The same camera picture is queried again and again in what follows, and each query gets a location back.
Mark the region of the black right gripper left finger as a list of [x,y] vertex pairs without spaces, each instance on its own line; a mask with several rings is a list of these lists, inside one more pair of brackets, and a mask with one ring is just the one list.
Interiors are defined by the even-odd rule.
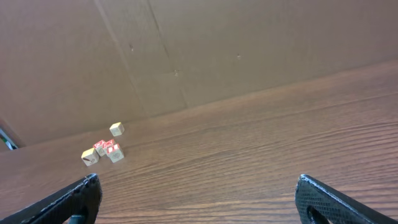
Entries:
[[94,224],[102,199],[97,174],[92,173],[52,195],[1,220],[3,224]]

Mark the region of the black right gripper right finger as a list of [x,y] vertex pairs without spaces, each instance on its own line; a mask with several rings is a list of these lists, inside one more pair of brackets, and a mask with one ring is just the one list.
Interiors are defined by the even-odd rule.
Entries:
[[397,224],[397,220],[306,174],[298,178],[295,205],[303,224]]

